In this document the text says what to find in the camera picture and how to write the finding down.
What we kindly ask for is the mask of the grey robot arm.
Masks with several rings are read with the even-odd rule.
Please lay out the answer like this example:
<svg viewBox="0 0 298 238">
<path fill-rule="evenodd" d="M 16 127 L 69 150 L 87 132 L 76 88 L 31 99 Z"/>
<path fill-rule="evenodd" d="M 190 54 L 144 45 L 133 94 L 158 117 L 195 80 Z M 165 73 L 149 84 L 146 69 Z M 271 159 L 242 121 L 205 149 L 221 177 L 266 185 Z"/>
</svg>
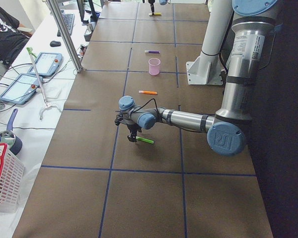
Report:
<svg viewBox="0 0 298 238">
<path fill-rule="evenodd" d="M 147 2 L 150 4 L 150 10 L 151 10 L 151 13 L 149 14 L 149 16 L 161 15 L 160 13 L 155 13 L 155 11 L 154 11 L 155 0 L 147 0 Z M 170 3 L 171 3 L 170 0 L 159 0 L 160 5 L 166 5 L 166 4 L 170 4 Z"/>
<path fill-rule="evenodd" d="M 147 109 L 124 96 L 115 124 L 127 126 L 131 142 L 143 129 L 160 122 L 206 133 L 208 145 L 220 155 L 241 153 L 252 122 L 249 107 L 264 41 L 275 29 L 282 6 L 281 0 L 214 1 L 201 53 L 186 63 L 190 85 L 224 86 L 221 108 L 214 115 Z"/>
</svg>

